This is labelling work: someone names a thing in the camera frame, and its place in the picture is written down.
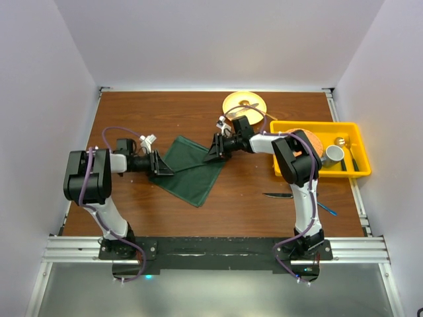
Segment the dark green cloth napkin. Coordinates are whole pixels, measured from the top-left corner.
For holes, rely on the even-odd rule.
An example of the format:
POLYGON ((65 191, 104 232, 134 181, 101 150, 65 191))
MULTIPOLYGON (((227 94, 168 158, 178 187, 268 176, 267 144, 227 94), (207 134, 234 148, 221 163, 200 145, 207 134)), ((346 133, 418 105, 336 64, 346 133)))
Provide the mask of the dark green cloth napkin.
POLYGON ((152 176, 149 180, 194 207, 201 207, 225 165, 224 162, 205 163, 207 153, 204 146, 179 135, 164 156, 164 162, 174 175, 152 176))

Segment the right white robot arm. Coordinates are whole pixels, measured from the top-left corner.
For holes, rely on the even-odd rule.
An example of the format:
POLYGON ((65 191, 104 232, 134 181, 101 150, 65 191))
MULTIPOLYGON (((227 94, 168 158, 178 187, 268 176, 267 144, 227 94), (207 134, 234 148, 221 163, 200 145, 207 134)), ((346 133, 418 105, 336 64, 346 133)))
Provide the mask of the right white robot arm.
POLYGON ((317 205, 322 162, 305 132, 297 129, 291 133, 257 133, 246 116, 232 121, 233 133, 226 132, 223 123, 224 119, 220 118, 217 126, 221 131, 214 135, 204 162, 227 160, 235 151, 274 155, 283 179, 290 185, 295 206, 295 236, 275 248, 293 244, 299 258, 310 259, 325 237, 317 205))

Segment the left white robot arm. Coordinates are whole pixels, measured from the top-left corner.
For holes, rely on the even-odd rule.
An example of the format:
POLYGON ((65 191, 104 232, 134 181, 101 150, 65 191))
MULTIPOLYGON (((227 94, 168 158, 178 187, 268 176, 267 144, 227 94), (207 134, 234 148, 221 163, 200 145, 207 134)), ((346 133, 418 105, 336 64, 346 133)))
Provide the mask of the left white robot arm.
POLYGON ((142 259, 140 247, 129 222, 121 216, 112 200, 112 175, 144 172, 148 176, 173 176, 174 171, 151 141, 141 143, 140 155, 133 139, 118 139, 116 149, 89 149, 69 154, 63 193, 67 200, 88 211, 102 231, 100 250, 118 259, 142 259))

